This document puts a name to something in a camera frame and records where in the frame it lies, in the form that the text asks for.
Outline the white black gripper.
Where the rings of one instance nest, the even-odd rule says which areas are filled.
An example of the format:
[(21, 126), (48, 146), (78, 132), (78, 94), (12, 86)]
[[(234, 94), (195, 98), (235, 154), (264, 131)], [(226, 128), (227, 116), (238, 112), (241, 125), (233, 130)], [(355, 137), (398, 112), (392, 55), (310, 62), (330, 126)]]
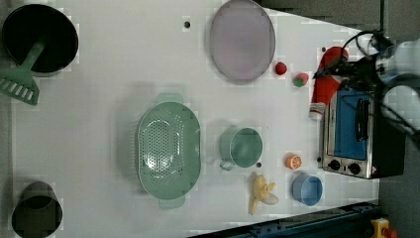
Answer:
[(375, 92), (382, 85), (376, 72), (376, 58), (377, 55), (363, 57), (357, 61), (347, 61), (344, 57), (336, 58), (320, 67), (314, 78), (344, 77), (344, 88)]

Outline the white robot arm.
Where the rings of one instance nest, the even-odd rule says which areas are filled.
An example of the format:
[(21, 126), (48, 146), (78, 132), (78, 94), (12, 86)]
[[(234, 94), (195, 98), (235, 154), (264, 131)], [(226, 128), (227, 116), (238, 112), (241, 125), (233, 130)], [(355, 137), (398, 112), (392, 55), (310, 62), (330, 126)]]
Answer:
[(419, 41), (376, 45), (357, 61), (339, 55), (318, 69), (316, 79), (332, 76), (342, 88), (367, 92), (379, 113), (409, 136), (419, 136)]

